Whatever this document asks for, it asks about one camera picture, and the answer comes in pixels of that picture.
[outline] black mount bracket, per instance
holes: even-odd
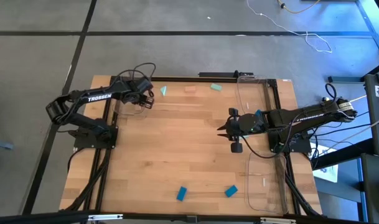
[[[110,136],[96,137],[94,133],[88,129],[79,127],[77,131],[69,132],[75,137],[74,147],[76,148],[95,148],[95,149],[114,149],[116,146],[118,126],[108,126]]]
[[[306,131],[304,131],[301,136],[299,136],[296,142],[288,142],[288,145],[281,150],[282,145],[279,144],[279,134],[278,133],[268,133],[268,142],[269,145],[276,146],[275,148],[271,148],[271,152],[303,152],[308,153],[311,152],[311,145],[309,144],[309,139],[304,136],[304,134],[308,135]]]

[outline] blue block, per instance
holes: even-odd
[[[163,96],[165,96],[166,95],[166,91],[167,91],[167,87],[164,86],[164,87],[160,88],[160,91],[162,92]]]
[[[261,110],[257,110],[256,115],[261,116]]]
[[[14,147],[14,145],[10,144],[10,143],[3,142],[3,141],[0,141],[0,147],[3,147],[5,149],[12,149]]]
[[[183,201],[186,193],[187,189],[185,187],[181,187],[177,195],[177,200]]]
[[[213,90],[217,90],[217,91],[221,91],[222,90],[222,86],[220,85],[217,85],[215,83],[213,83],[210,88],[212,88]]]
[[[237,191],[238,191],[237,187],[235,185],[232,185],[232,187],[230,187],[227,191],[225,191],[225,194],[227,195],[227,197],[231,197]]]

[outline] gray floor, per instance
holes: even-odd
[[[301,9],[311,2],[287,0],[286,4]],[[90,0],[0,1],[0,30],[81,30],[89,5]],[[323,2],[298,15],[280,10],[275,1],[250,0],[250,5],[292,30],[368,30],[353,2]],[[267,18],[254,15],[244,0],[104,0],[96,5],[90,30],[281,29]],[[15,145],[13,151],[0,149],[0,216],[18,214],[22,208],[49,127],[44,108],[63,87],[77,40],[0,37],[0,139]],[[326,40],[334,53],[318,53],[302,37],[87,37],[71,89],[88,88],[93,75],[114,75],[152,61],[157,64],[155,75],[159,76],[241,70],[261,77],[291,79],[298,105],[306,106],[326,96],[324,83],[328,76],[360,76],[379,64],[379,50],[370,37]],[[325,47],[316,38],[310,41]],[[339,84],[336,88],[339,96],[348,99],[365,94],[362,85]],[[354,108],[360,113],[367,111],[366,99],[356,101]],[[368,122],[366,115],[342,127]],[[354,132],[326,138],[341,140]],[[370,136],[366,132],[350,141]],[[58,134],[34,212],[57,211],[72,142],[68,134]]]

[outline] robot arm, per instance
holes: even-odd
[[[258,111],[255,114],[239,115],[238,110],[229,109],[230,117],[218,130],[226,130],[227,137],[234,141],[231,145],[232,152],[242,152],[239,138],[252,134],[275,133],[275,141],[284,145],[288,139],[296,135],[307,136],[307,131],[329,123],[351,122],[357,112],[347,100],[339,98],[337,101],[323,101],[317,105],[307,106],[296,110],[271,110]]]
[[[147,77],[137,80],[116,77],[108,87],[72,91],[56,98],[45,109],[52,123],[56,125],[74,124],[79,127],[77,131],[69,131],[69,134],[76,138],[75,147],[104,148],[114,146],[113,136],[117,134],[116,128],[108,126],[103,119],[91,119],[78,114],[78,109],[86,103],[110,98],[120,100],[124,104],[130,102],[150,109],[154,103],[152,88],[152,83]]]

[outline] wooden table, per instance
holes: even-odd
[[[91,88],[108,86],[110,78],[94,76]],[[292,83],[277,82],[282,108],[297,108]],[[231,142],[217,136],[223,133],[217,128],[228,118],[228,108],[239,109],[236,83],[219,83],[222,91],[212,90],[210,84],[153,82],[155,104],[151,110],[136,116],[119,115],[102,212],[269,216],[282,212],[274,160],[252,156],[249,161],[250,150],[244,144],[243,153],[233,154]],[[165,96],[159,90],[162,86],[167,86]],[[196,86],[196,92],[186,93],[186,86]],[[239,87],[244,110],[266,109],[260,84]],[[101,118],[104,107],[105,101],[87,104],[84,115]],[[248,141],[254,150],[270,154],[266,134],[251,136]],[[73,158],[60,208],[69,206],[87,184],[93,156],[94,149],[85,149]],[[313,209],[322,213],[310,162],[296,153],[291,160],[298,189]],[[228,198],[224,191],[232,185],[238,192]],[[183,202],[176,200],[181,186],[188,189]],[[293,213],[287,187],[286,195]]]

